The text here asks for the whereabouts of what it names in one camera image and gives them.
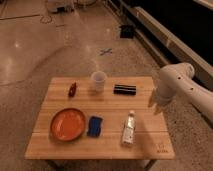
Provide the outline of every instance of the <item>plate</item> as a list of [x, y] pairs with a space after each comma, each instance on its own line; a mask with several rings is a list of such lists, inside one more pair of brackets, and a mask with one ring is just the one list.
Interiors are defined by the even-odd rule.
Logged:
[[50, 130], [53, 136], [61, 141], [71, 141], [85, 130], [85, 116], [75, 108], [63, 109], [53, 117]]

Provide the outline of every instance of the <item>wood grain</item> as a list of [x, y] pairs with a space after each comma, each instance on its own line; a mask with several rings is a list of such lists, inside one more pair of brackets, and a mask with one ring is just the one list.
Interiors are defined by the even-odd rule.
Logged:
[[[77, 82], [74, 98], [67, 94]], [[136, 85], [136, 96], [113, 94], [114, 84]], [[108, 78], [101, 94], [90, 88], [89, 78], [53, 78], [42, 104], [25, 157], [27, 159], [171, 159], [172, 144], [163, 113], [155, 115], [149, 107], [154, 88], [151, 77]], [[92, 115], [103, 118], [99, 138], [86, 136], [73, 142], [58, 142], [49, 128], [53, 116], [64, 108], [80, 109], [88, 120]], [[121, 145], [121, 135], [129, 110], [135, 110], [136, 130], [132, 148]]]

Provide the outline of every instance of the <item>polished concrete floor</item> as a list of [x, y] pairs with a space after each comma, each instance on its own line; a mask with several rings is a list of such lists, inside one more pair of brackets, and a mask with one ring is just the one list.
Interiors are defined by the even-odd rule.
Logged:
[[[52, 77], [90, 76], [103, 70], [109, 76], [158, 77], [159, 67], [135, 39], [119, 38], [118, 20], [100, 2], [86, 11], [52, 15], [49, 24], [42, 0], [8, 0], [0, 5], [0, 170], [51, 170], [43, 161], [24, 159], [42, 100]], [[113, 53], [101, 56], [101, 50]], [[158, 161], [153, 171], [213, 170], [213, 132], [183, 97], [165, 109], [176, 153]], [[67, 170], [142, 170], [142, 161], [65, 161]]]

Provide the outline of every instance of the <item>cable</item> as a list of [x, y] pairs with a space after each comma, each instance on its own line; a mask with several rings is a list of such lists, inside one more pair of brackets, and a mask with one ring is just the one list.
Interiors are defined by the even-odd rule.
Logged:
[[2, 10], [1, 10], [1, 12], [0, 12], [0, 18], [2, 17], [2, 14], [4, 13], [4, 10], [5, 10], [6, 6], [7, 6], [7, 0], [5, 0], [5, 2], [3, 2], [2, 4], [3, 4], [4, 6], [3, 6], [3, 8], [2, 8]]
[[46, 13], [46, 16], [45, 15], [41, 15], [41, 18], [40, 18], [40, 23], [42, 23], [42, 24], [49, 24], [49, 23], [51, 23], [52, 22], [52, 16], [49, 14], [49, 12], [48, 12], [48, 8], [47, 8], [47, 0], [45, 0], [45, 2], [44, 2], [44, 6], [45, 6], [45, 8], [46, 8], [46, 10], [47, 10], [47, 13]]
[[95, 4], [97, 1], [98, 1], [98, 0], [94, 0], [93, 2], [88, 3], [88, 4], [81, 4], [81, 3], [78, 3], [78, 0], [77, 0], [76, 4], [79, 5], [79, 6], [84, 6], [84, 5], [85, 5], [85, 6], [91, 6], [91, 5]]
[[28, 18], [28, 17], [37, 17], [41, 16], [40, 14], [33, 14], [33, 15], [23, 15], [23, 16], [17, 16], [17, 17], [7, 17], [7, 18], [0, 18], [1, 20], [13, 20], [13, 19], [18, 19], [18, 18]]

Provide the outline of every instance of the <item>table leg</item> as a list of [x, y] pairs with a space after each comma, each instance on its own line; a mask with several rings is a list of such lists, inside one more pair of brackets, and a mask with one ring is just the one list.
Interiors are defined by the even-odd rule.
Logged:
[[53, 160], [45, 160], [45, 162], [54, 170], [64, 170], [63, 166], [57, 165]]
[[155, 164], [156, 161], [157, 161], [157, 160], [150, 160], [150, 161], [147, 163], [147, 165], [144, 167], [144, 171], [149, 171], [149, 170], [152, 168], [152, 166]]

